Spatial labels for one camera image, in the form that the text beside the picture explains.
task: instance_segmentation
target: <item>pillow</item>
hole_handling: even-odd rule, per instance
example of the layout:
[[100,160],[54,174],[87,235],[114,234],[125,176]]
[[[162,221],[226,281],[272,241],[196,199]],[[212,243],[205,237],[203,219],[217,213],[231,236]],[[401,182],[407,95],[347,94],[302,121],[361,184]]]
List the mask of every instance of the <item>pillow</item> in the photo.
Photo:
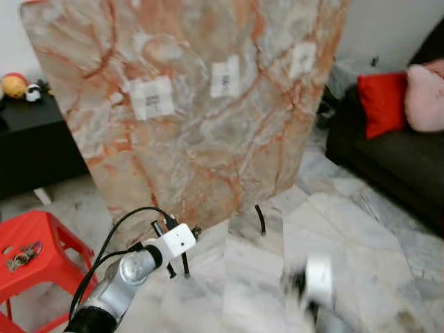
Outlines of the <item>pillow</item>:
[[366,111],[367,139],[407,125],[404,112],[407,80],[404,73],[358,76],[359,99]]
[[410,126],[418,132],[444,130],[444,79],[424,66],[407,70],[405,113]]
[[429,71],[438,74],[441,78],[444,78],[444,58],[437,59],[427,64],[422,64]]

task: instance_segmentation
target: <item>marble board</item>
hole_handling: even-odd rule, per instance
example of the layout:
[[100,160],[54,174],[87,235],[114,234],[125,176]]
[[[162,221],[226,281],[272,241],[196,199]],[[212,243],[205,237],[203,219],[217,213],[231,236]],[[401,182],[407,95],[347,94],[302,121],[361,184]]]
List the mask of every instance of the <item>marble board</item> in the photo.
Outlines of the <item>marble board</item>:
[[[348,2],[47,0],[20,12],[113,217],[158,205],[207,228],[294,184]],[[122,229],[125,244],[152,233],[146,220]]]

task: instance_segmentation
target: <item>black cabinet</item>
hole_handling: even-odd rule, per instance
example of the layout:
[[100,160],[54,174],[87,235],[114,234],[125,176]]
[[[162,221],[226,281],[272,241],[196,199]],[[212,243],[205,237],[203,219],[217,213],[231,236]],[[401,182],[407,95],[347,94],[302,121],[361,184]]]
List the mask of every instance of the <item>black cabinet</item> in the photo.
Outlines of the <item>black cabinet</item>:
[[88,172],[52,96],[0,103],[0,198]]

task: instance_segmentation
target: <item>black sofa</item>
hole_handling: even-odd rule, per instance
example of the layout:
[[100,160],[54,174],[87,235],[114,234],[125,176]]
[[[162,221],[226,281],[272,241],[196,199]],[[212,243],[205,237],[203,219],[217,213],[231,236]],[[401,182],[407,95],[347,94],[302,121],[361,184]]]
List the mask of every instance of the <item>black sofa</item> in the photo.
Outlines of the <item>black sofa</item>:
[[[411,63],[437,58],[444,58],[444,20]],[[331,122],[326,156],[372,180],[442,234],[444,132],[423,134],[406,128],[367,140],[366,116],[354,86],[347,91]]]

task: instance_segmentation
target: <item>sticker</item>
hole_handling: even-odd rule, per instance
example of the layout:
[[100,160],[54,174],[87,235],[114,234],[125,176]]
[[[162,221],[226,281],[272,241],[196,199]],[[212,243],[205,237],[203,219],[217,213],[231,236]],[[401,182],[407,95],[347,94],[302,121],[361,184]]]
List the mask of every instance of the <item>sticker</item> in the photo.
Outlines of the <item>sticker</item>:
[[239,56],[232,55],[227,62],[212,64],[211,97],[239,95]]
[[293,61],[290,67],[290,78],[298,78],[302,74],[309,73],[316,60],[316,44],[305,42],[297,44],[293,49]]
[[171,98],[173,88],[168,76],[159,76],[148,82],[136,79],[130,84],[131,103],[137,120],[145,121],[174,113]]

